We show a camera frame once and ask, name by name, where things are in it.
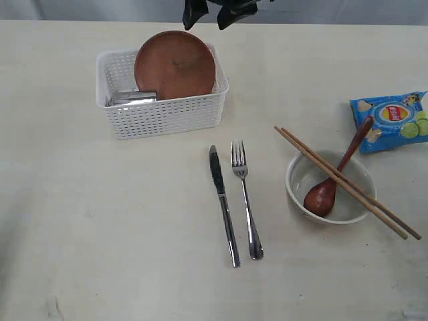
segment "basket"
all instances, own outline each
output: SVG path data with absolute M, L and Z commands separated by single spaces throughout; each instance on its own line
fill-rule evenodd
M 136 89 L 134 61 L 138 50 L 109 51 L 96 59 L 96 103 L 103 108 L 118 139 L 186 132 L 217 126 L 229 89 L 214 47 L 215 83 L 211 94 L 159 100 L 132 106 L 108 106 L 115 91 Z

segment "wooden chopsticks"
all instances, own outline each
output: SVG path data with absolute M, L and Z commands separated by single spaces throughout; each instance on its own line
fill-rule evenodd
M 279 129 L 277 126 L 274 127 L 285 139 L 287 139 L 294 147 L 296 147 L 303 155 L 308 157 L 317 167 L 322 169 L 331 179 L 333 179 L 338 185 L 340 185 L 345 191 L 355 197 L 360 203 L 362 203 L 370 212 L 375 214 L 383 223 L 388 225 L 395 233 L 400 235 L 403 239 L 407 239 L 407 234 L 401 230 L 398 226 L 390 220 L 392 219 L 397 225 L 402 227 L 405 231 L 409 232 L 415 239 L 421 239 L 421 236 L 416 233 L 411 227 L 405 222 L 399 219 L 393 212 L 387 209 L 383 204 L 379 203 L 367 195 L 364 190 L 353 183 L 348 177 L 339 172 L 330 163 L 326 162 L 318 153 L 311 150 L 303 142 L 298 140 L 293 134 L 288 132 L 286 129 Z

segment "wooden plate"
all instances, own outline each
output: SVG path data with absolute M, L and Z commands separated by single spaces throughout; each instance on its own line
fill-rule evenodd
M 158 100 L 210 94 L 215 62 L 208 47 L 184 31 L 154 35 L 141 47 L 134 65 L 140 91 L 157 92 Z

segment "bowl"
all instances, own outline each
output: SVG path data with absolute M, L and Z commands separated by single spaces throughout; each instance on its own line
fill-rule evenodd
M 317 150 L 317 153 L 330 164 L 337 167 L 344 153 L 333 150 Z M 368 171 L 358 161 L 351 159 L 343 173 L 370 196 L 376 199 L 375 182 Z M 286 187 L 293 202 L 307 218 L 322 224 L 351 224 L 364 219 L 368 210 L 353 196 L 338 186 L 333 210 L 325 217 L 317 216 L 303 206 L 309 190 L 327 179 L 328 175 L 319 169 L 303 154 L 298 155 L 289 165 L 286 173 Z

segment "snack package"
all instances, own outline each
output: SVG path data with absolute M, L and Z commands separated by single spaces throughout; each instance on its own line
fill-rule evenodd
M 356 127 L 367 116 L 374 117 L 373 128 L 360 146 L 361 153 L 388 150 L 401 145 L 428 141 L 428 116 L 421 99 L 427 92 L 400 96 L 361 98 L 350 101 Z

